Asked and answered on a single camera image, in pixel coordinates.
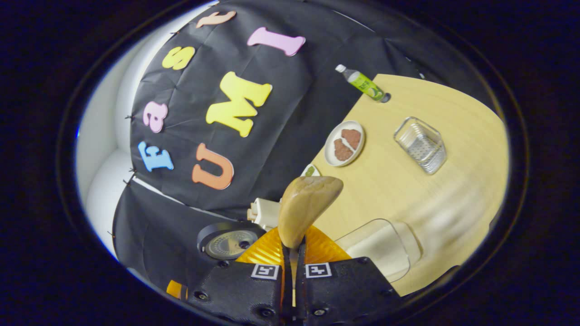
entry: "green bottle label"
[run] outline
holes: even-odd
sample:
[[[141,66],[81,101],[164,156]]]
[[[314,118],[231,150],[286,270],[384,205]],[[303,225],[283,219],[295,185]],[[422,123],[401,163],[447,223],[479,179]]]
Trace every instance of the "green bottle label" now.
[[[363,75],[362,73],[358,74],[357,79],[355,79],[352,83],[350,83],[354,87],[360,89],[366,95],[372,97],[375,101],[380,101],[385,93],[373,83],[367,76]]]

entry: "light wood tabletop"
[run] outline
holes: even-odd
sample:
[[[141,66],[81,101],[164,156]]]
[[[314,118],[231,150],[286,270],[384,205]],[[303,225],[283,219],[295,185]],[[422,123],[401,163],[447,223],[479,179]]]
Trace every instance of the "light wood tabletop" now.
[[[457,90],[395,75],[379,74],[374,82],[391,93],[390,101],[377,103],[362,95],[344,119],[364,128],[360,155],[334,167],[322,148],[312,162],[321,175],[344,182],[342,194],[314,225],[337,240],[374,219],[406,223],[422,256],[393,283],[405,295],[462,264],[481,244],[503,203],[508,136],[493,111]],[[409,116],[441,133],[447,160],[433,175],[393,139]]]

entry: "white plate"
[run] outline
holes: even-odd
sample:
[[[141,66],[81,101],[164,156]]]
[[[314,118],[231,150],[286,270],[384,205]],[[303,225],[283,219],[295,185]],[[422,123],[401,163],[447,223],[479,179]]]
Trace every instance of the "white plate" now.
[[[354,129],[361,133],[361,140],[358,143],[358,147],[356,150],[350,147],[349,142],[347,142],[346,139],[340,136],[342,129]],[[336,158],[336,156],[334,156],[334,141],[336,139],[342,139],[342,143],[346,145],[346,147],[350,148],[351,151],[353,151],[353,155],[351,155],[351,157],[349,157],[346,161],[340,161],[339,159]],[[344,166],[347,165],[348,163],[351,163],[357,158],[357,156],[361,153],[363,146],[364,146],[363,126],[361,126],[356,121],[345,121],[336,126],[332,130],[330,135],[328,135],[327,142],[324,145],[324,158],[326,159],[326,162],[332,166]]]

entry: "white connector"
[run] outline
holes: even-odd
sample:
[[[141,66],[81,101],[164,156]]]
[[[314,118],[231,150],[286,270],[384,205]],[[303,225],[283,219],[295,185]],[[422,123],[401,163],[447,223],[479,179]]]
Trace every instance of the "white connector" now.
[[[280,214],[280,203],[262,198],[250,204],[248,209],[248,220],[258,224],[266,231],[278,226],[278,216]]]

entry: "circular sensor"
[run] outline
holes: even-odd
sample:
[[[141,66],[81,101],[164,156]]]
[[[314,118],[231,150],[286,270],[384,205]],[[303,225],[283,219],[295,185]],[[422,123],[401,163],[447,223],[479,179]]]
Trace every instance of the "circular sensor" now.
[[[258,240],[258,235],[251,231],[230,231],[209,240],[205,246],[205,252],[215,259],[238,258]]]

